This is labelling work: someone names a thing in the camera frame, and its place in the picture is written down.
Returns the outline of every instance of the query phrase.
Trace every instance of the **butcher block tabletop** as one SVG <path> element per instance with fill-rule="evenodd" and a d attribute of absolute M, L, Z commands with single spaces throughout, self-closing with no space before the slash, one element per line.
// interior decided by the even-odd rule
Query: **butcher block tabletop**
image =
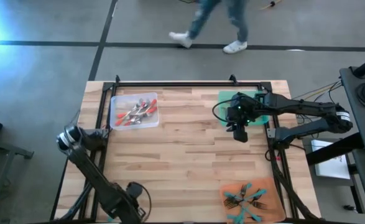
<path fill-rule="evenodd" d="M 290 98 L 287 81 L 269 82 L 274 93 Z M 86 85 L 78 118 L 78 125 L 84 129 L 95 128 L 102 87 L 103 82 Z M 116 95 L 156 92 L 159 125 L 111 131 L 104 175 L 123 188 L 135 181 L 148 189 L 152 212 L 147 222 L 225 222 L 226 214 L 219 196 L 223 185 L 273 175 L 270 162 L 264 157 L 268 150 L 264 126 L 247 127 L 249 140 L 241 143 L 225 131 L 211 109 L 218 102 L 219 91 L 256 90 L 256 87 L 243 86 L 118 87 Z M 103 124 L 110 97 L 106 99 Z M 294 114 L 280 115 L 279 122 L 280 126 L 297 126 Z M 302 145 L 298 140 L 293 143 Z M 310 211 L 320 217 L 305 152 L 290 147 L 286 155 L 294 190 Z M 55 218 L 60 218 L 73 205 L 84 182 L 85 177 L 76 166 L 67 162 Z M 291 217 L 284 190 L 283 198 L 287 217 Z M 139 203 L 148 211 L 145 192 L 139 197 Z M 109 222 L 100 207 L 96 221 Z"/>

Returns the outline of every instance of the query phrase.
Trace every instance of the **orange plate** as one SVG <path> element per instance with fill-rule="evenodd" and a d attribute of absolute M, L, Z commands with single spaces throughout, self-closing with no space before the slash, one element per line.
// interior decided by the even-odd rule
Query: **orange plate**
<path fill-rule="evenodd" d="M 224 200 L 226 197 L 224 196 L 224 192 L 229 192 L 231 194 L 235 194 L 239 196 L 240 189 L 243 184 L 251 183 L 251 187 L 246 191 L 246 197 L 250 196 L 258 191 L 258 189 L 266 189 L 267 192 L 261 196 L 258 202 L 264 203 L 267 205 L 267 210 L 262 210 L 250 205 L 248 209 L 255 215 L 259 215 L 262 218 L 262 222 L 279 222 L 286 219 L 286 214 L 284 212 L 282 203 L 280 202 L 279 196 L 276 191 L 274 179 L 271 177 L 255 179 L 249 182 L 241 182 L 238 184 L 230 184 L 222 186 L 219 190 L 222 198 L 222 205 L 224 204 Z M 234 207 L 232 209 L 225 208 L 225 213 L 228 215 L 239 215 L 241 211 L 241 207 Z M 246 218 L 245 223 L 257 223 L 251 218 Z"/>

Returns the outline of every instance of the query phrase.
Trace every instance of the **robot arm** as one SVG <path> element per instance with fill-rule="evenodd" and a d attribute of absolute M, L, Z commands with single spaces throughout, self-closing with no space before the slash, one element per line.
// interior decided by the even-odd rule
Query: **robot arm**
<path fill-rule="evenodd" d="M 349 113 L 339 104 L 290 100 L 274 93 L 258 93 L 254 98 L 237 93 L 232 97 L 231 106 L 227 110 L 227 131 L 232 131 L 235 140 L 241 142 L 248 140 L 244 127 L 262 115 L 293 113 L 321 117 L 317 121 L 290 129 L 281 127 L 268 130 L 276 149 L 288 148 L 295 138 L 323 131 L 345 133 L 353 127 Z"/>
<path fill-rule="evenodd" d="M 123 190 L 118 184 L 110 183 L 86 153 L 86 150 L 95 151 L 104 146 L 102 136 L 88 135 L 83 129 L 74 126 L 59 134 L 57 143 L 59 150 L 67 155 L 96 190 L 102 209 L 111 218 L 119 217 L 123 223 L 142 223 L 146 213 L 137 202 L 142 193 L 141 185 L 131 182 Z"/>

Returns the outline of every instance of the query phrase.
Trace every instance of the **plastic bin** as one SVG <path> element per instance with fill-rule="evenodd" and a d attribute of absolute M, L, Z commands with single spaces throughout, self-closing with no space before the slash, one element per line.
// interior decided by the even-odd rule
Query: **plastic bin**
<path fill-rule="evenodd" d="M 129 120 L 128 118 L 126 118 L 120 125 L 116 125 L 116 122 L 119 120 L 119 118 L 117 118 L 117 114 L 122 114 L 130 111 L 131 109 L 133 109 L 134 105 L 139 103 L 140 99 L 144 100 L 145 102 L 152 102 L 153 100 L 157 101 L 157 93 L 141 93 L 135 95 L 112 97 L 110 110 L 110 126 L 117 131 L 157 127 L 159 125 L 159 109 L 153 112 L 150 116 L 143 117 L 140 124 L 131 124 L 126 126 L 125 124 Z"/>

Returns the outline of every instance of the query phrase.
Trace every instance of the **jeans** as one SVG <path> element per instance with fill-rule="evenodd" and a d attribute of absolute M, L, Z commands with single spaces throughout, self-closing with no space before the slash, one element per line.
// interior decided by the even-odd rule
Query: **jeans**
<path fill-rule="evenodd" d="M 247 0 L 224 0 L 228 7 L 228 17 L 232 25 L 236 26 L 238 31 L 238 41 L 245 42 L 248 37 L 248 29 L 244 20 L 244 10 Z M 189 28 L 189 38 L 194 40 L 200 33 L 201 28 L 205 25 L 210 13 L 221 0 L 200 0 L 200 8 L 196 12 L 196 19 Z"/>

